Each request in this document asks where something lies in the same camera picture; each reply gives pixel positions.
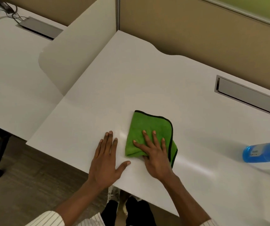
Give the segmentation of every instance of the desk surface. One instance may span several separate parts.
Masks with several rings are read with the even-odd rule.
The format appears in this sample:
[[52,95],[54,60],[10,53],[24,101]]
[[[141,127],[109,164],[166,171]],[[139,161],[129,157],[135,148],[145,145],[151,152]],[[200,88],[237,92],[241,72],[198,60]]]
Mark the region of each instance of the desk surface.
[[117,165],[132,162],[115,185],[177,214],[144,162],[124,154],[134,110],[166,117],[179,150],[173,170],[210,216],[222,226],[267,225],[270,175],[237,155],[246,145],[270,142],[270,115],[215,93],[217,75],[270,95],[118,31],[27,144],[88,172],[98,141],[112,130]]
[[[66,28],[21,8],[18,13]],[[50,40],[16,25],[13,19],[0,19],[0,128],[28,140],[62,95],[38,63]]]

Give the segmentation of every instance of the forearm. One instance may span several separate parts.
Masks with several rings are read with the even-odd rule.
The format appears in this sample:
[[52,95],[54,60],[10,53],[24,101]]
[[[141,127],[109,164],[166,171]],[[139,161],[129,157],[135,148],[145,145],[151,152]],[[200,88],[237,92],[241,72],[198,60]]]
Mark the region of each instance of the forearm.
[[57,206],[55,211],[62,217],[65,226],[71,226],[100,192],[93,182],[87,181],[68,200]]
[[162,183],[171,196],[184,225],[200,226],[210,220],[208,214],[185,189],[177,175],[170,175]]

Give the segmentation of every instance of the sneaker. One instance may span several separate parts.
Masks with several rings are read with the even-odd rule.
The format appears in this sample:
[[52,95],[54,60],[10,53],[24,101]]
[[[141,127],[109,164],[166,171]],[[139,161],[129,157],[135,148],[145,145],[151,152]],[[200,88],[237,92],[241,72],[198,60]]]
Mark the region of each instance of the sneaker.
[[108,201],[114,200],[118,202],[119,205],[119,196],[120,196],[120,189],[115,186],[110,186],[108,189]]
[[[130,197],[135,198],[136,201],[141,201],[141,200],[142,200],[141,198],[136,197],[136,196],[134,196],[133,194],[131,194]],[[128,201],[128,200],[125,201],[125,203],[123,204],[123,207],[122,207],[123,213],[124,213],[126,216],[128,215],[128,210],[126,209],[126,202],[127,202],[127,201]]]

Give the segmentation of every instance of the striped shirt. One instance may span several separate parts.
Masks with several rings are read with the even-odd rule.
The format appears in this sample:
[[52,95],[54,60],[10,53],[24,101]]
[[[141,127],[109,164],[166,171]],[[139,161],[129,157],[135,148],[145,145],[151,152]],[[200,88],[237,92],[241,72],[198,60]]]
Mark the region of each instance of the striped shirt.
[[[26,226],[65,226],[62,217],[54,212],[54,211],[47,211],[33,221],[31,221]],[[85,219],[80,222],[77,226],[105,226],[100,213],[96,214],[95,216],[91,217],[90,219]],[[214,220],[208,220],[201,226],[218,226]]]

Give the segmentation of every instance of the hand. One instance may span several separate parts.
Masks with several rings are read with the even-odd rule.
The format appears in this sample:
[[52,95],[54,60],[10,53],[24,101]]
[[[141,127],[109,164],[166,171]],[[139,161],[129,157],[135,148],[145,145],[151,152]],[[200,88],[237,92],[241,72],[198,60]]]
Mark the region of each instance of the hand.
[[152,177],[163,183],[166,179],[169,179],[172,175],[174,175],[167,157],[165,140],[162,138],[160,147],[156,136],[156,131],[153,131],[154,143],[150,140],[146,134],[146,131],[143,131],[142,133],[147,146],[144,144],[139,144],[135,140],[133,140],[133,144],[148,154],[148,157],[143,157],[146,169]]
[[115,138],[113,144],[112,141],[113,132],[106,132],[104,139],[99,141],[89,170],[88,181],[97,185],[101,190],[113,185],[125,168],[131,164],[130,161],[125,161],[115,170],[118,139]]

